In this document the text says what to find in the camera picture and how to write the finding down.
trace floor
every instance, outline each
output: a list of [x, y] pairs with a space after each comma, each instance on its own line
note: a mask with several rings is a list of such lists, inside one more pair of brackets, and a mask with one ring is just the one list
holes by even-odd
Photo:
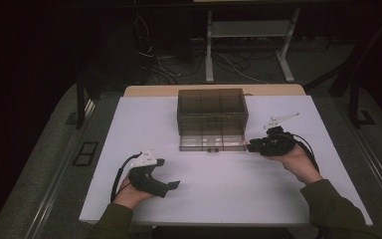
[[[275, 57], [279, 46], [275, 39], [215, 42], [215, 84], [285, 84]], [[291, 44], [286, 60], [296, 83], [305, 85], [342, 63], [351, 50], [352, 45], [345, 44], [326, 49], [323, 39], [302, 40]], [[203, 53], [199, 40], [191, 62], [160, 53], [147, 84], [205, 84]], [[346, 116], [348, 95], [332, 98], [328, 93], [332, 82], [307, 94], [373, 220], [373, 229], [382, 238], [382, 174], [371, 169], [382, 167], [382, 111], [368, 92], [361, 91], [360, 109], [369, 112], [375, 124], [354, 128]], [[78, 218], [120, 97], [120, 91], [104, 92], [89, 105], [81, 129], [76, 129], [75, 121], [76, 86], [61, 98], [1, 212], [0, 238], [84, 238], [88, 234], [91, 226]], [[84, 141], [98, 141], [92, 164], [73, 166]], [[315, 238], [316, 233], [310, 227], [289, 231], [295, 238]], [[236, 238], [249, 238], [250, 231], [241, 233]]]

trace hand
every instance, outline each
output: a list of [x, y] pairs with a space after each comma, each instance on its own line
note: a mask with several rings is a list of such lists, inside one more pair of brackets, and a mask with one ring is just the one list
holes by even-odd
[[295, 145], [293, 150], [283, 156], [265, 156], [265, 158], [281, 162], [286, 170], [290, 171], [305, 185], [322, 179], [305, 151], [298, 144]]
[[154, 195], [139, 191], [133, 187], [129, 181], [129, 174], [120, 185], [120, 191], [117, 193], [113, 203], [134, 209], [141, 201], [154, 197]]

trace olive green sleeve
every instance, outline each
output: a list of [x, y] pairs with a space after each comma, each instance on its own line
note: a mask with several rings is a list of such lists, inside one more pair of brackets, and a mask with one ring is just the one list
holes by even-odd
[[323, 231], [324, 238], [379, 238], [365, 224], [364, 216], [348, 199], [341, 197], [323, 179], [301, 190], [309, 206], [309, 221]]
[[87, 238], [126, 239], [133, 211], [127, 207], [110, 204], [101, 219], [92, 228]]

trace wearable hand device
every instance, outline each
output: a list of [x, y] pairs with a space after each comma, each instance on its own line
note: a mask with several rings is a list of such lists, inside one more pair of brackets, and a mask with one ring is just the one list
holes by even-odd
[[317, 162], [315, 161], [314, 152], [309, 143], [299, 135], [285, 132], [281, 127], [281, 124], [297, 117], [299, 117], [299, 114], [271, 118], [269, 123], [265, 125], [268, 136], [250, 139], [249, 143], [246, 143], [247, 150], [249, 152], [259, 152], [263, 156], [282, 156], [290, 152], [297, 143], [305, 151], [315, 169], [319, 171]]
[[122, 167], [118, 170], [116, 178], [113, 183], [110, 201], [113, 201], [116, 197], [117, 187], [120, 177], [122, 176], [123, 169], [131, 161], [129, 170], [129, 181], [133, 187], [137, 190], [148, 192], [152, 195], [164, 198], [167, 191], [178, 188], [180, 181], [173, 181], [169, 183], [163, 183], [151, 176], [151, 172], [156, 166], [162, 166], [165, 159], [156, 159], [153, 153], [148, 149], [144, 153], [135, 154], [125, 161]]

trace white table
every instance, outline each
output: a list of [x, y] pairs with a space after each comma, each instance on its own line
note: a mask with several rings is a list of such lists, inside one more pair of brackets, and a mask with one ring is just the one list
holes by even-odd
[[[263, 137], [271, 116], [301, 113], [284, 129], [304, 137], [321, 174], [372, 221], [308, 96], [248, 96], [246, 138]], [[303, 184], [275, 161], [251, 152], [179, 151], [176, 97], [122, 98], [117, 106], [80, 220], [95, 223], [109, 203], [118, 168], [133, 154], [151, 148], [165, 158], [154, 178], [181, 180], [165, 198], [136, 208], [132, 224], [207, 226], [297, 226], [308, 224]]]

